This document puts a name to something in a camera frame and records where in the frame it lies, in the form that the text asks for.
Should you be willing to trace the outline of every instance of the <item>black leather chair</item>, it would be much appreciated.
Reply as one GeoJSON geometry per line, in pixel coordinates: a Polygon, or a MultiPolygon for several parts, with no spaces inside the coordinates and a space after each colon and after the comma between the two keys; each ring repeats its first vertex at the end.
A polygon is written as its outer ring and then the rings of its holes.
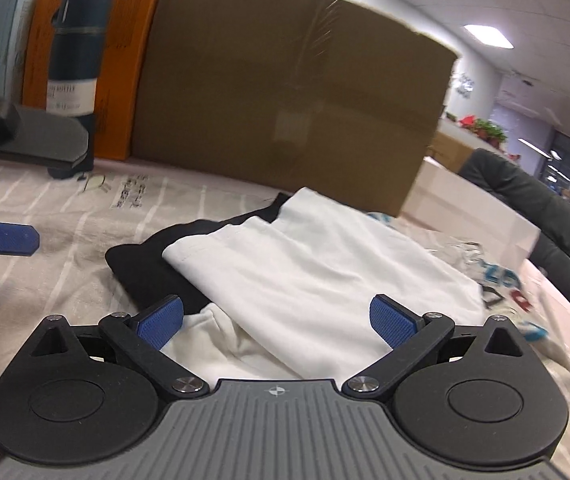
{"type": "Polygon", "coordinates": [[[570,302],[570,203],[510,161],[475,150],[458,172],[540,229],[530,261],[570,302]]]}

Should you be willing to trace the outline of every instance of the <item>thermos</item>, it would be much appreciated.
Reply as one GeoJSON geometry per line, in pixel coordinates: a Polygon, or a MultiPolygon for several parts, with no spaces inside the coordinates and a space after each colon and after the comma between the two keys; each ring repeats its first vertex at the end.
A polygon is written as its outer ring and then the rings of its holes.
{"type": "Polygon", "coordinates": [[[47,75],[47,112],[77,118],[89,133],[86,158],[72,170],[49,169],[68,178],[94,168],[96,81],[110,20],[111,0],[62,0],[52,18],[54,41],[47,75]]]}

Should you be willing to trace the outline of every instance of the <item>orange box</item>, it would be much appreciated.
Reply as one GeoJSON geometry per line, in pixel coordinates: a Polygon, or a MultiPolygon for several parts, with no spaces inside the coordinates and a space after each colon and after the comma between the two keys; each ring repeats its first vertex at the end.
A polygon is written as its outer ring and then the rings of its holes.
{"type": "MultiPolygon", "coordinates": [[[[94,154],[124,160],[130,136],[138,78],[157,0],[113,0],[105,52],[96,88],[94,154]]],[[[25,60],[22,103],[45,108],[51,25],[60,0],[37,0],[25,60]]]]}

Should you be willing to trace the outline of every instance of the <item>bottle label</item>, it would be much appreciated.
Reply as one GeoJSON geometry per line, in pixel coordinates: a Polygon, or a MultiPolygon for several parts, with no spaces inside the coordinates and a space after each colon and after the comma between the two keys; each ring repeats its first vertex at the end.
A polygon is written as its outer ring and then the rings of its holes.
{"type": "Polygon", "coordinates": [[[91,114],[96,98],[96,81],[47,81],[47,111],[67,117],[91,114]]]}

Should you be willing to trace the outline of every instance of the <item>gray gripper plate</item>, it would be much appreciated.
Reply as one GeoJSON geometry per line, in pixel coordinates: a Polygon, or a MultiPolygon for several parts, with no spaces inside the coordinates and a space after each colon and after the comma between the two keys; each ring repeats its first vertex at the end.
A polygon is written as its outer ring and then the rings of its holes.
{"type": "Polygon", "coordinates": [[[0,480],[563,478],[548,463],[502,473],[440,463],[405,442],[380,404],[343,397],[331,381],[222,381],[211,396],[174,402],[149,437],[104,462],[0,462],[0,480]]]}

